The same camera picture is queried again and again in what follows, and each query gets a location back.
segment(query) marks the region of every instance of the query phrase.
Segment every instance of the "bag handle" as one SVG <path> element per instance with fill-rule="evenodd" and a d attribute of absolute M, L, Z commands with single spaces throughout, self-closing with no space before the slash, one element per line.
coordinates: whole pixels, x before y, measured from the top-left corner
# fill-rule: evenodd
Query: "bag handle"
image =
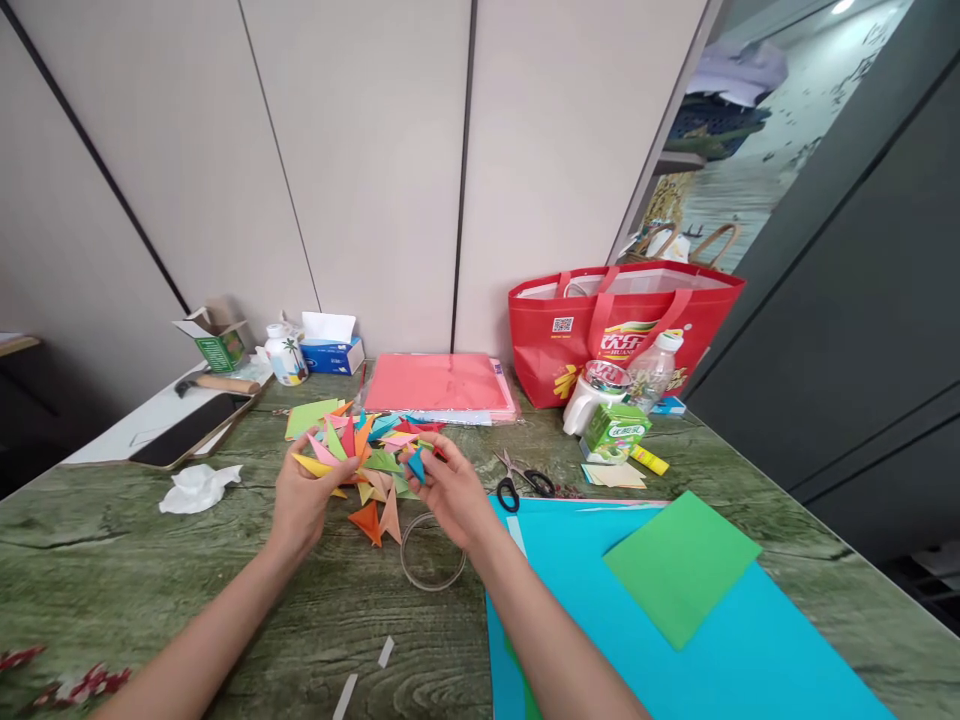
<path fill-rule="evenodd" d="M 719 252 L 719 254 L 713 259 L 713 262 L 710 263 L 710 264 L 707 266 L 707 269 L 709 269 L 709 270 L 719 270 L 720 268 L 718 267 L 718 265 L 720 264 L 720 259 L 724 256 L 724 254 L 727 252 L 727 250 L 730 249 L 730 246 L 733 245 L 733 244 L 737 241 L 737 238 L 740 237 L 740 226 L 739 226 L 737 223 L 727 223 L 727 224 L 725 224 L 725 225 L 721 225 L 720 227 L 718 227 L 717 230 L 716 230 L 716 232 L 713 233 L 713 235 L 711 235 L 711 236 L 708 237 L 706 240 L 704 240 L 702 243 L 700 243 L 700 245 L 697 247 L 697 249 L 694 250 L 694 251 L 690 254 L 690 262 L 696 261 L 697 257 L 700 255 L 701 252 L 703 252 L 704 250 L 706 250 L 706 248 L 707 248 L 714 240 L 716 240 L 717 238 L 719 238 L 721 235 L 723 235 L 723 234 L 724 234 L 725 232 L 727 232 L 728 230 L 732 230 L 732 231 L 733 231 L 733 234 L 730 236 L 730 239 L 727 240 L 727 244 L 723 246 L 723 250 L 721 250 L 721 251 Z"/>
<path fill-rule="evenodd" d="M 617 275 L 619 274 L 620 268 L 618 266 L 611 265 L 608 267 L 606 275 L 603 276 L 603 280 L 600 282 L 600 287 L 597 288 L 597 295 L 601 295 L 609 290 L 610 286 L 613 285 L 613 281 L 617 279 Z M 570 273 L 568 272 L 560 273 L 560 282 L 557 283 L 556 297 L 565 298 L 567 296 L 567 292 L 569 292 L 571 284 L 570 277 Z"/>
<path fill-rule="evenodd" d="M 610 320 L 610 311 L 613 309 L 613 299 L 615 297 L 616 295 L 611 295 L 610 293 L 597 295 L 597 306 L 594 308 L 593 318 L 590 320 L 590 331 L 587 334 L 587 351 L 592 357 L 600 354 L 600 343 L 603 341 L 603 331 Z M 687 309 L 687 305 L 690 304 L 690 298 L 692 297 L 693 290 L 689 288 L 681 288 L 680 290 L 674 291 L 670 307 L 667 308 L 663 317 L 653 326 L 653 329 L 647 333 L 647 337 L 643 339 L 643 342 L 640 343 L 633 351 L 633 354 L 630 355 L 630 359 L 626 363 L 627 365 L 629 365 L 637 355 L 653 345 L 653 341 L 657 339 L 657 335 L 671 328 L 677 321 L 677 318 L 680 317 L 680 314 Z"/>
<path fill-rule="evenodd" d="M 657 225 L 656 227 L 650 228 L 650 231 L 647 233 L 647 236 L 640 241 L 640 245 L 632 250 L 634 255 L 640 255 L 647 247 L 653 242 L 653 238 L 656 235 L 659 235 L 664 230 L 670 231 L 670 237 L 667 238 L 667 241 L 663 244 L 663 247 L 657 250 L 656 254 L 651 257 L 651 260 L 662 260 L 663 254 L 667 251 L 673 241 L 680 237 L 680 231 L 677 230 L 677 226 L 674 223 L 664 223 L 663 225 Z"/>

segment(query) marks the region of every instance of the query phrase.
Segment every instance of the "qr code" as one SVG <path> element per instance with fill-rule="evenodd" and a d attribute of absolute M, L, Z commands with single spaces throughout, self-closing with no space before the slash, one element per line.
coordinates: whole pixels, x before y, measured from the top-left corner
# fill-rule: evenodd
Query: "qr code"
<path fill-rule="evenodd" d="M 573 318 L 554 318 L 554 332 L 573 332 Z"/>

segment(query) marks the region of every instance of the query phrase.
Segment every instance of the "hand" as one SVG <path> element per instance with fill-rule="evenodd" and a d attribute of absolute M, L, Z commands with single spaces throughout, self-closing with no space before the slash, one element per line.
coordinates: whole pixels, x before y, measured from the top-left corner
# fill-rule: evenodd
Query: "hand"
<path fill-rule="evenodd" d="M 420 437 L 439 449 L 447 462 L 432 453 L 420 453 L 425 484 L 421 484 L 408 467 L 410 489 L 427 504 L 450 539 L 469 553 L 490 528 L 499 527 L 500 522 L 473 464 L 453 440 L 431 432 L 420 433 Z M 409 457 L 410 453 L 404 453 L 400 459 L 405 463 Z"/>
<path fill-rule="evenodd" d="M 340 463 L 322 478 L 313 476 L 297 462 L 319 428 L 312 427 L 293 442 L 283 458 L 277 475 L 277 499 L 273 508 L 273 527 L 267 549 L 284 559 L 300 564 L 323 534 L 327 502 L 337 485 L 346 482 L 360 465 L 359 458 Z"/>

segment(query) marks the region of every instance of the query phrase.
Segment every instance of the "white cup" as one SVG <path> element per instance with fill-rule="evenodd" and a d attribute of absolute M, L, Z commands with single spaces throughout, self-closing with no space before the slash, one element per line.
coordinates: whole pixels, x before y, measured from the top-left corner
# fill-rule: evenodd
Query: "white cup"
<path fill-rule="evenodd" d="M 600 405 L 613 405 L 627 396 L 630 374 L 618 365 L 591 360 L 577 378 L 577 389 L 563 411 L 563 431 L 583 435 Z"/>

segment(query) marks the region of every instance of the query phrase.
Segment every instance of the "wooden hammer handle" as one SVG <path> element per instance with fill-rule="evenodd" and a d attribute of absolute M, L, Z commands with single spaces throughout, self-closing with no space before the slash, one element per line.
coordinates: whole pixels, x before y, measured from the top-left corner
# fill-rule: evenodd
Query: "wooden hammer handle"
<path fill-rule="evenodd" d="M 211 390 L 224 390 L 242 395 L 256 395 L 260 392 L 260 383 L 254 382 L 253 380 L 221 378 L 216 375 L 201 375 L 197 378 L 197 385 L 210 388 Z"/>

